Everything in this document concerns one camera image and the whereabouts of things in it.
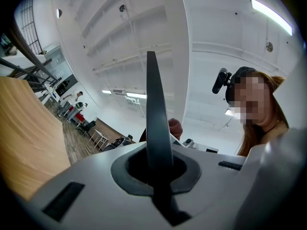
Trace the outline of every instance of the red object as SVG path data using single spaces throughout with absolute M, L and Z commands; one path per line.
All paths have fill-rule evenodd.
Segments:
M 85 118 L 83 117 L 81 113 L 77 113 L 75 117 L 78 118 L 81 123 L 85 120 Z

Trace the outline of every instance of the person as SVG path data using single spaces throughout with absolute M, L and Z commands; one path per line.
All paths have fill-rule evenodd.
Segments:
M 71 122 L 71 119 L 75 117 L 79 112 L 81 112 L 86 107 L 87 107 L 87 103 L 85 103 L 81 109 L 78 109 L 76 106 L 74 106 L 74 108 L 71 110 L 71 112 L 67 116 L 66 120 L 68 122 Z
M 83 92 L 80 91 L 77 94 L 72 93 L 72 94 L 65 96 L 63 100 L 67 99 L 67 101 L 65 102 L 63 107 L 58 110 L 57 112 L 58 116 L 61 117 L 62 114 L 66 113 L 70 109 L 71 106 L 74 106 L 77 103 L 78 98 L 82 95 L 83 95 Z
M 133 136 L 128 135 L 128 137 L 124 137 L 123 146 L 130 145 L 132 142 Z
M 250 149 L 265 144 L 288 130 L 288 123 L 273 96 L 284 81 L 254 68 L 241 67 L 232 76 L 225 98 L 235 113 L 240 113 L 244 136 L 240 156 L 248 156 Z

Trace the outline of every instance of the black slot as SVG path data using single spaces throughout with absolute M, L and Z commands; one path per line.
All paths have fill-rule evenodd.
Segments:
M 226 168 L 229 168 L 229 169 L 236 170 L 236 171 L 240 171 L 241 168 L 242 168 L 241 164 L 230 163 L 230 162 L 226 162 L 226 161 L 219 162 L 219 165 L 222 166 L 222 167 L 226 167 Z
M 148 168 L 146 152 L 146 149 L 143 149 L 134 156 L 131 156 L 126 163 L 126 170 L 132 177 L 145 184 L 153 186 L 150 181 L 150 171 Z M 173 156 L 173 161 L 174 165 L 170 175 L 170 182 L 181 177 L 187 171 L 187 166 L 184 161 L 175 156 Z
M 79 193 L 85 187 L 84 184 L 69 183 L 44 209 L 43 212 L 56 221 L 60 221 Z
M 212 153 L 217 153 L 217 151 L 211 150 L 211 149 L 207 149 L 207 152 L 212 152 Z

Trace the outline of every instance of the woman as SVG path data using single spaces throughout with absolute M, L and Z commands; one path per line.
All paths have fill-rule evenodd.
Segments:
M 235 112 L 240 112 L 243 123 L 244 138 L 238 155 L 248 156 L 253 146 L 265 144 L 288 130 L 287 121 L 273 96 L 283 80 L 248 67 L 241 67 L 232 76 L 225 97 Z

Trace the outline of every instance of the fluorescent light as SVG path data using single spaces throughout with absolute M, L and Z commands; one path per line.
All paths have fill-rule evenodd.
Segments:
M 112 94 L 112 92 L 110 90 L 102 90 L 102 93 L 105 93 L 105 94 Z
M 230 110 L 230 109 L 227 109 L 225 114 L 229 115 L 229 116 L 235 116 L 235 113 L 232 110 Z
M 285 29 L 288 34 L 292 36 L 292 27 L 276 12 L 274 12 L 269 7 L 265 6 L 264 4 L 256 0 L 251 0 L 251 6 L 253 7 L 253 9 L 256 9 L 259 12 L 264 13 L 266 16 L 270 17 L 272 20 L 278 23 L 283 29 Z
M 134 94 L 134 93 L 127 93 L 128 97 L 135 97 L 135 98 L 142 98 L 146 99 L 147 95 L 146 94 Z

